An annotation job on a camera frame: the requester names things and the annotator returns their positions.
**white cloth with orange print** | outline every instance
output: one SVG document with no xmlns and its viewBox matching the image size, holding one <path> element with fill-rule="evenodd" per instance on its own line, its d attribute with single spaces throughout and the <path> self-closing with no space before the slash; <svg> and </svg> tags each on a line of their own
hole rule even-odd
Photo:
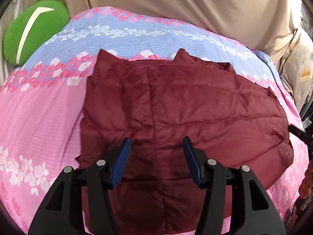
<svg viewBox="0 0 313 235">
<path fill-rule="evenodd" d="M 313 42 L 301 27 L 295 31 L 277 69 L 284 87 L 300 112 L 313 91 Z"/>
</svg>

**ribbed blue pad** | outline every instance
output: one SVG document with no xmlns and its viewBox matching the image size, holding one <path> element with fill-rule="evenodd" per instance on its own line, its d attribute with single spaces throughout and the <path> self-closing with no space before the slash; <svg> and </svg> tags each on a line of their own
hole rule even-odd
<svg viewBox="0 0 313 235">
<path fill-rule="evenodd" d="M 130 139 L 127 139 L 126 142 L 121 146 L 120 154 L 112 168 L 112 179 L 110 181 L 110 184 L 113 188 L 120 184 L 122 180 L 130 156 L 130 152 L 131 152 L 131 141 Z"/>
<path fill-rule="evenodd" d="M 183 139 L 183 152 L 185 155 L 185 159 L 187 161 L 187 165 L 189 167 L 189 171 L 190 171 L 192 180 L 198 187 L 200 187 L 203 183 L 203 181 L 201 179 L 200 166 L 199 166 L 197 159 L 193 153 L 192 147 L 190 146 L 190 144 L 186 138 Z"/>
</svg>

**blue gripper pad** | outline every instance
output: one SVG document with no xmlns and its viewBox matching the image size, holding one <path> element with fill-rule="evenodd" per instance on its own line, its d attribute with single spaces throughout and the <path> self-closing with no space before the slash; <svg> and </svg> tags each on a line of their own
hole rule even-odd
<svg viewBox="0 0 313 235">
<path fill-rule="evenodd" d="M 112 167 L 111 171 L 111 181 L 110 185 L 112 188 L 115 188 L 118 184 L 120 184 L 129 156 L 131 152 L 131 141 L 129 138 L 124 138 L 119 150 L 119 154 L 116 158 L 115 164 Z"/>
<path fill-rule="evenodd" d="M 199 165 L 197 158 L 194 153 L 195 148 L 193 147 L 189 137 L 183 138 L 183 153 L 187 161 L 187 165 L 192 177 L 193 182 L 201 188 L 203 181 L 201 175 L 201 166 Z"/>
</svg>

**patterned cloth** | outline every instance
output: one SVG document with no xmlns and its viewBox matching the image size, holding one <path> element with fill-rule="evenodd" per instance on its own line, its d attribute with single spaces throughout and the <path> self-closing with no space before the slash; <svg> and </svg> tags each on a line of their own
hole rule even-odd
<svg viewBox="0 0 313 235">
<path fill-rule="evenodd" d="M 289 123 L 302 128 L 293 100 L 266 54 L 178 20 L 111 7 L 84 11 L 13 71 L 0 88 L 0 199 L 25 232 L 63 167 L 78 167 L 75 157 L 80 154 L 86 77 L 93 73 L 101 48 L 132 60 L 172 59 L 184 48 L 203 60 L 230 62 L 237 74 L 271 87 Z M 306 146 L 293 135 L 290 140 L 294 163 L 268 190 L 285 221 L 308 164 Z M 229 220 L 224 221 L 224 232 Z"/>
</svg>

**gray fabric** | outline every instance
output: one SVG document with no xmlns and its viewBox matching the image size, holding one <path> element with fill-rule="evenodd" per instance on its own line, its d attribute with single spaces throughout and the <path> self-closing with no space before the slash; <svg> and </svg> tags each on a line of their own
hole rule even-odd
<svg viewBox="0 0 313 235">
<path fill-rule="evenodd" d="M 23 5 L 25 0 L 12 0 L 4 15 L 0 19 L 0 85 L 2 85 L 10 73 L 16 68 L 11 65 L 4 57 L 2 53 L 2 41 L 5 31 L 10 26 L 12 21 L 17 18 L 19 14 L 23 12 Z"/>
</svg>

